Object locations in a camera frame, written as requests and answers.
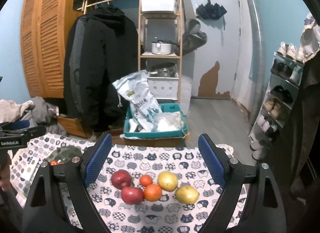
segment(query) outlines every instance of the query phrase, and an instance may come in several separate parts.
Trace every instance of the black hoodie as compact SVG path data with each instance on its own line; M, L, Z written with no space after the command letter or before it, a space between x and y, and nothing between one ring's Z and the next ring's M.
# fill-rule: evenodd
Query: black hoodie
M102 131L125 114L112 83L138 69L134 23L115 7L88 11L73 24L64 64L64 98L70 118Z

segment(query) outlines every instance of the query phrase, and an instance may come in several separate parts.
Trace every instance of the folding umbrella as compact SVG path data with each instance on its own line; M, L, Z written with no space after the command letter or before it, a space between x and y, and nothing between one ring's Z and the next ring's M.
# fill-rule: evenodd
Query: folding umbrella
M208 0L208 3L206 5L201 4L196 9L197 18L202 18L204 20L212 19L212 20L218 20L221 17L223 17L227 13L227 10L218 3L215 3L214 5L211 3L211 0Z

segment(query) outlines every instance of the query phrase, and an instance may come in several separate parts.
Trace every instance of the white door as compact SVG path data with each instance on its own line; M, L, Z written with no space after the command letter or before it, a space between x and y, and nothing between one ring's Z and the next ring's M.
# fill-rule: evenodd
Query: white door
M206 45L195 51L192 96L230 99L235 79L239 50L238 0L211 0L227 10L219 20L198 19L201 31L208 36ZM207 0L196 0L196 7Z

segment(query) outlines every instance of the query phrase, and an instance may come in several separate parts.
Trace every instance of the yellow potato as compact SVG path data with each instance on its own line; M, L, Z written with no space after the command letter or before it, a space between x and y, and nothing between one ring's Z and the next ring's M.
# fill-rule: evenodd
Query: yellow potato
M158 185L165 191L174 191L178 186L178 178L172 172L160 172L158 176Z
M182 204L194 204L199 199L199 192L196 188L187 185L176 190L177 200Z

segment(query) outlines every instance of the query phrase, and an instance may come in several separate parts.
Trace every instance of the table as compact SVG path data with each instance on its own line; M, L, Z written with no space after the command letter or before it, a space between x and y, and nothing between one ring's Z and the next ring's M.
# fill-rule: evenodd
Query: table
M28 158L31 156L40 158L39 167L52 151L68 145L74 145L84 152L94 143L47 134L31 140L28 148L20 149L13 157L10 167L11 183L18 193L27 196L35 176L33 175L31 181L20 178ZM225 144L217 146L232 157L230 146ZM127 205L122 201L120 191L110 184L111 175L119 169L128 170L133 177L133 184L142 189L144 187L139 184L139 178L143 174L156 178L163 170L171 171L179 179L178 186L190 184L197 188L200 193L199 200L194 205L183 205L176 200L174 192L163 191L159 201ZM97 181L87 190L109 229L113 232L127 233L197 232L222 192L222 188L212 180L201 154L195 147L156 148L124 145L113 146ZM71 224L81 228L68 190L63 190L62 195ZM238 224L246 197L247 193L243 186L229 227Z

